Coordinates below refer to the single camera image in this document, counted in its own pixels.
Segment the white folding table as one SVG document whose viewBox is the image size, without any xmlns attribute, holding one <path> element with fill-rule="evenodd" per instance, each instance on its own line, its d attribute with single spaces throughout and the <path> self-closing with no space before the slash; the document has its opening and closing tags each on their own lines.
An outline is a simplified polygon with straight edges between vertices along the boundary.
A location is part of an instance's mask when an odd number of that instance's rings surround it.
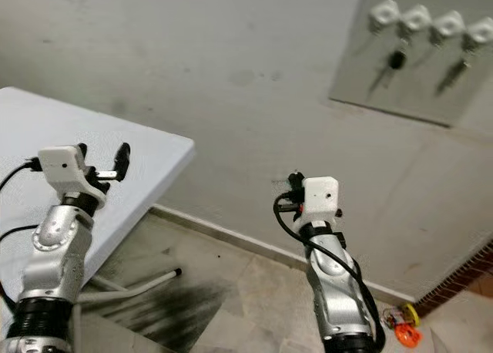
<svg viewBox="0 0 493 353">
<path fill-rule="evenodd" d="M 86 165 L 112 169 L 119 146 L 131 148 L 128 173 L 112 183 L 105 207 L 96 211 L 94 237 L 86 254 L 83 282 L 121 244 L 151 205 L 186 169 L 195 143 L 183 136 L 142 126 L 73 104 L 21 91 L 0 89 L 0 170 L 7 174 L 46 146 L 87 145 Z M 22 170 L 0 192 L 0 234 L 35 225 L 59 202 L 41 173 Z M 31 254 L 29 231 L 10 234 L 1 243 L 1 279 L 15 299 L 22 290 L 22 269 Z"/>
</svg>

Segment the black headed key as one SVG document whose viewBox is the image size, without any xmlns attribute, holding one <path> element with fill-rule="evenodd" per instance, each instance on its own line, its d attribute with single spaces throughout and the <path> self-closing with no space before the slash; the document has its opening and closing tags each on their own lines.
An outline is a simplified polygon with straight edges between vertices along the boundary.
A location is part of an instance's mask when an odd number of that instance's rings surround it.
<svg viewBox="0 0 493 353">
<path fill-rule="evenodd" d="M 407 62 L 407 51 L 408 51 L 408 43 L 407 42 L 399 42 L 397 46 L 394 47 L 394 50 L 391 51 L 391 54 L 387 57 L 387 71 L 388 72 L 397 72 L 405 67 Z"/>
</svg>

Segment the yellow orange plastic item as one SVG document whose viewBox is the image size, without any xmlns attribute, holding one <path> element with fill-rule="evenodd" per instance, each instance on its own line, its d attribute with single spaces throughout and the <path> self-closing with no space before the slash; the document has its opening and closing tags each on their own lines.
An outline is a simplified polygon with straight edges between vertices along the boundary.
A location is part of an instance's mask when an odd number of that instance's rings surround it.
<svg viewBox="0 0 493 353">
<path fill-rule="evenodd" d="M 422 334 L 417 328 L 421 324 L 421 318 L 413 304 L 404 303 L 401 306 L 385 308 L 381 318 L 384 324 L 394 331 L 401 345 L 406 348 L 416 348 L 419 345 Z"/>
</svg>

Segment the red brick floor edging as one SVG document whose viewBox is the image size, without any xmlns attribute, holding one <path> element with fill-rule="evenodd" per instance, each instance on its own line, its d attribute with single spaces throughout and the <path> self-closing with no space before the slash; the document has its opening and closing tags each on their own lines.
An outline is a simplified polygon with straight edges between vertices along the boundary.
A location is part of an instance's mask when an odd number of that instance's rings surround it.
<svg viewBox="0 0 493 353">
<path fill-rule="evenodd" d="M 465 264 L 451 272 L 437 287 L 416 300 L 412 307 L 420 318 L 425 318 L 427 314 L 436 311 L 442 304 L 468 289 L 475 280 L 490 270 L 493 270 L 493 240 L 475 252 Z"/>
</svg>

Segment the white wall baseboard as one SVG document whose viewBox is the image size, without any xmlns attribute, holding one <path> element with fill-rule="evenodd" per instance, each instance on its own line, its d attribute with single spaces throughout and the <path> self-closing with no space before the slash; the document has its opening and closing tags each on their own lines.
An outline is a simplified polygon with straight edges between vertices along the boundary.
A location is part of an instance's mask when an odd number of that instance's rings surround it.
<svg viewBox="0 0 493 353">
<path fill-rule="evenodd" d="M 119 250 L 140 266 L 138 275 L 176 267 L 190 279 L 215 281 L 240 289 L 243 299 L 261 306 L 313 306 L 303 247 L 282 234 L 288 247 L 274 247 L 225 227 L 182 213 L 152 207 L 134 226 Z"/>
</svg>

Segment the grey wall board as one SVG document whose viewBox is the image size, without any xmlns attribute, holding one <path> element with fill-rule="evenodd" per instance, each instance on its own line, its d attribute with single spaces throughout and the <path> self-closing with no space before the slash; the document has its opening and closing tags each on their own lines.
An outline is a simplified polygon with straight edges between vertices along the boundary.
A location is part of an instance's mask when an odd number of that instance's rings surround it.
<svg viewBox="0 0 493 353">
<path fill-rule="evenodd" d="M 464 52 L 461 35 L 440 48 L 429 42 L 429 29 L 407 42 L 405 67 L 388 72 L 387 57 L 401 39 L 399 21 L 377 35 L 367 29 L 367 10 L 383 0 L 360 0 L 348 44 L 336 69 L 328 96 L 334 102 L 356 104 L 440 126 L 454 126 L 471 106 L 475 93 L 493 79 L 493 43 L 473 52 L 471 68 L 454 79 L 454 68 Z M 455 10 L 466 26 L 493 18 L 493 0 L 394 0 L 399 11 L 425 5 L 432 21 Z"/>
</svg>

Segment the white square wall hook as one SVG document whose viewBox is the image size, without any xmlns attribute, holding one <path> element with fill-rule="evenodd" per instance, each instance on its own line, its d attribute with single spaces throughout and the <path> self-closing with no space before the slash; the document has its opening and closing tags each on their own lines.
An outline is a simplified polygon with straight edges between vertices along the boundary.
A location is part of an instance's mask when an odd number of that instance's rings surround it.
<svg viewBox="0 0 493 353">
<path fill-rule="evenodd" d="M 493 43 L 493 18 L 485 17 L 466 26 L 461 39 L 464 52 L 478 52 Z"/>
<path fill-rule="evenodd" d="M 429 29 L 431 25 L 432 17 L 428 8 L 425 5 L 413 5 L 413 7 L 399 15 L 398 38 L 402 42 L 411 42 L 413 36 Z"/>
<path fill-rule="evenodd" d="M 367 10 L 367 29 L 377 35 L 401 17 L 399 5 L 394 0 L 383 0 Z"/>
<path fill-rule="evenodd" d="M 431 22 L 429 42 L 432 46 L 440 48 L 449 39 L 461 35 L 464 29 L 464 17 L 462 17 L 461 13 L 455 10 L 448 11 Z"/>
</svg>

